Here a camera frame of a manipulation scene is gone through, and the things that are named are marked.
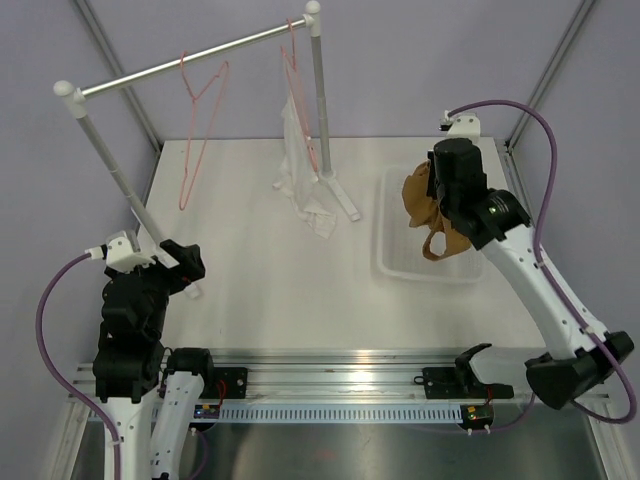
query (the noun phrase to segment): lavender backdrop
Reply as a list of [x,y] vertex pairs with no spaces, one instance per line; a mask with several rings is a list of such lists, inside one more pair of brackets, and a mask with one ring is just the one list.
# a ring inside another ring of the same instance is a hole
[[[435,134],[445,108],[488,98],[526,101],[578,0],[322,0],[329,124],[334,136]],[[299,17],[305,0],[93,0],[126,70],[137,70]],[[313,107],[309,37],[296,34]],[[223,59],[230,85],[215,136],[281,137],[282,36],[188,67],[204,85]],[[184,138],[190,100],[175,71],[136,87],[159,133]],[[202,99],[212,105],[212,91]],[[199,136],[204,135],[202,107]],[[483,114],[506,136],[517,113]]]
[[[107,75],[71,6],[46,0],[5,4],[0,58],[0,476],[37,479],[47,473],[66,397],[37,353],[39,296],[68,260],[133,221],[80,128],[53,95],[56,80],[82,84]],[[123,102],[110,95],[90,108],[140,190],[153,156]],[[96,350],[103,268],[87,263],[75,269],[45,312],[51,356],[65,375]]]
[[[612,330],[640,342],[640,162],[635,115],[640,111],[640,4],[599,2],[549,92],[542,114],[558,138],[558,179],[543,243],[559,270]],[[539,127],[516,150],[537,213],[549,166]],[[640,393],[640,356],[625,363]],[[626,395],[617,379],[620,412]],[[625,427],[640,445],[640,420]]]

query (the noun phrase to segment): white cloth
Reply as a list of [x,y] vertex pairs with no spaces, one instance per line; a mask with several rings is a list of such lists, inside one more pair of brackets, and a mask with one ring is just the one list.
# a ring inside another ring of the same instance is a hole
[[309,160],[307,145],[300,127],[291,92],[282,110],[284,119],[285,156],[273,188],[291,200],[296,215],[323,238],[329,238],[336,228],[336,214],[327,211],[313,196],[318,177]]

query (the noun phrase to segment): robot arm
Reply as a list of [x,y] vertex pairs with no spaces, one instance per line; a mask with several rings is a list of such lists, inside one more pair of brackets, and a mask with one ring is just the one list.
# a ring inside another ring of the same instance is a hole
[[[160,247],[168,267],[142,252],[133,232],[120,232],[89,253],[106,257],[103,321],[93,362],[96,396],[116,426],[123,480],[177,480],[182,447],[193,411],[214,371],[207,349],[176,349],[167,361],[163,407],[151,436],[164,346],[160,342],[169,297],[205,275],[197,245],[171,240]],[[114,448],[105,428],[105,479],[114,476]]]
[[[472,141],[475,134],[470,139],[456,133],[454,127],[454,134],[429,152],[432,168],[427,195],[438,201],[453,227],[505,276],[536,322],[547,348],[542,356],[523,365],[513,357],[501,356],[499,350],[494,355],[492,351],[497,349],[483,345],[473,354],[471,369],[482,384],[521,385],[526,374],[530,387],[545,404],[562,408],[613,372],[589,333],[597,335],[619,362],[633,350],[633,342],[625,332],[610,333],[591,315],[545,255],[545,266],[573,305],[584,312],[589,331],[580,328],[536,263],[529,216],[510,192],[487,187],[482,155]],[[497,363],[503,368],[496,368]]]

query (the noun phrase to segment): plastic container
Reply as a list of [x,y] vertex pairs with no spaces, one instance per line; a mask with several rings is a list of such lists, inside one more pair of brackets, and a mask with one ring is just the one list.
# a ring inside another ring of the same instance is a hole
[[[402,203],[402,187],[413,170],[411,166],[393,165],[383,174],[376,243],[378,268],[386,275],[407,280],[449,284],[479,281],[485,258],[473,247],[438,262],[422,256],[429,228],[409,228],[409,214]],[[444,234],[438,233],[431,242],[431,250],[440,254],[444,249]]]

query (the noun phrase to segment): white tabletop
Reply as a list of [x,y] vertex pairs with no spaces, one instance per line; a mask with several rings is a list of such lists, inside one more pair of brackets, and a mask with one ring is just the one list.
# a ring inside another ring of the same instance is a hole
[[[148,208],[163,233],[198,243],[207,267],[203,295],[170,301],[167,346],[243,349],[464,349],[481,342],[542,347],[533,320],[511,286],[487,262],[472,285],[416,283],[377,271],[374,237],[386,166],[417,165],[441,138],[331,140],[340,183],[362,214],[338,213],[329,240],[294,214],[272,183],[282,140],[209,141],[189,206],[178,209],[185,141],[165,143]],[[193,169],[201,142],[192,146]],[[491,138],[480,140],[492,187],[506,180]],[[141,243],[149,245],[146,232]]]

